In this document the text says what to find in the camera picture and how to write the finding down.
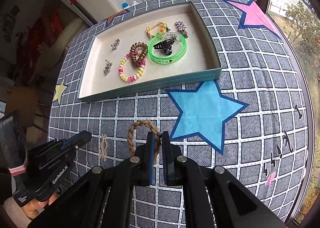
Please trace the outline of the person's left hand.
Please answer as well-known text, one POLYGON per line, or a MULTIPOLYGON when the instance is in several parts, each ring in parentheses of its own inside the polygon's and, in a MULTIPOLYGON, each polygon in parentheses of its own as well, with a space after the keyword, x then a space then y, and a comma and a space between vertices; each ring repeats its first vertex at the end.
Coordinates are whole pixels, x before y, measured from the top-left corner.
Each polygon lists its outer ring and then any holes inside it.
POLYGON ((59 197, 54 193, 47 201, 40 202, 35 198, 22 207, 23 212, 30 218, 34 219, 39 215, 39 210, 44 209, 45 206, 51 205, 59 197))

